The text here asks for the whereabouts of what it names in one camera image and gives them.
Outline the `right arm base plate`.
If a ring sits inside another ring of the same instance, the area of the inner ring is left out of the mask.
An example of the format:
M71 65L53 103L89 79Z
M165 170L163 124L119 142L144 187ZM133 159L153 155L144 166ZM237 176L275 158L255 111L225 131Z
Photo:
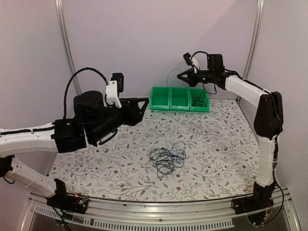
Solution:
M236 196L231 201L231 207L237 215L265 209L273 205L274 202L271 195L259 192L255 192L251 196L243 195L241 198Z

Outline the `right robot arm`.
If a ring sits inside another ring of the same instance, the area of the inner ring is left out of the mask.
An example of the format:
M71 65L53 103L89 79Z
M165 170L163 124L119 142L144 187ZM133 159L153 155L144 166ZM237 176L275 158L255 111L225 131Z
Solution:
M279 135L283 128L282 96L277 91L265 90L242 78L236 71L225 68L221 54L207 54L207 69L202 70L194 55L183 58L190 69L177 78L189 86L213 83L223 90L236 94L256 108L254 130L259 142L259 170L253 194L235 198L232 207L237 214L251 212L273 205L272 192L277 186L275 169L278 162Z

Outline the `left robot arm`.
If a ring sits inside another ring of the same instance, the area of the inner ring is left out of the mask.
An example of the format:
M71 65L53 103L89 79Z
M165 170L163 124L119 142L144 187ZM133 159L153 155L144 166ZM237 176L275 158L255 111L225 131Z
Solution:
M73 99L74 117L64 114L54 122L23 129L0 131L0 175L30 188L67 209L74 196L67 194L65 183L50 179L26 166L19 154L40 152L70 153L110 141L122 125L135 126L142 121L148 98L120 98L124 76L114 73L105 81L105 93L90 90Z

